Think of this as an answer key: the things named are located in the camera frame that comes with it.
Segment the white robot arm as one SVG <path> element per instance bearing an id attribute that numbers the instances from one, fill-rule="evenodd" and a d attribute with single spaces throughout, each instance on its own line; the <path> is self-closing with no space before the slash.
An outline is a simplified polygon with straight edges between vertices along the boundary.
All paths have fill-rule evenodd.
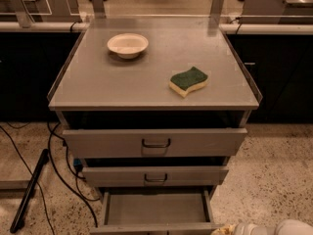
<path id="1" fill-rule="evenodd" d="M 285 219 L 275 227 L 239 223 L 219 228 L 211 235 L 313 235 L 313 226 L 294 219 Z"/>

